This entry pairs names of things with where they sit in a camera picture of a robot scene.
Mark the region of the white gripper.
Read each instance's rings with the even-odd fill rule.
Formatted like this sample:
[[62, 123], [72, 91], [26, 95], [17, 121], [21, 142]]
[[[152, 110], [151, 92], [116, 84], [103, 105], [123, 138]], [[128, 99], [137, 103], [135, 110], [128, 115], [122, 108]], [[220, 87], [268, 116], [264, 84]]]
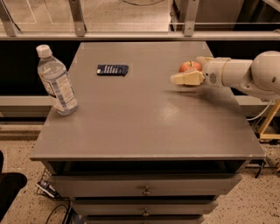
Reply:
[[171, 83], [175, 85], [199, 86], [205, 80], [209, 86], [223, 85], [223, 68], [229, 61], [229, 58], [199, 56], [196, 60], [202, 66], [202, 72], [197, 69], [191, 69], [183, 73], [176, 73], [170, 77]]

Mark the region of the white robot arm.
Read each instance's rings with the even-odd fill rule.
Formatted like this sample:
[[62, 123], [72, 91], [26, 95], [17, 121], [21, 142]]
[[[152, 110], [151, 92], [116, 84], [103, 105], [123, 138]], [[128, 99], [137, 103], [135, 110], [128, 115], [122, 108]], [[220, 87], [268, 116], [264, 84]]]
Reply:
[[198, 57], [201, 70], [193, 67], [171, 76], [175, 85], [234, 88], [265, 100], [280, 99], [280, 52], [267, 51], [254, 59]]

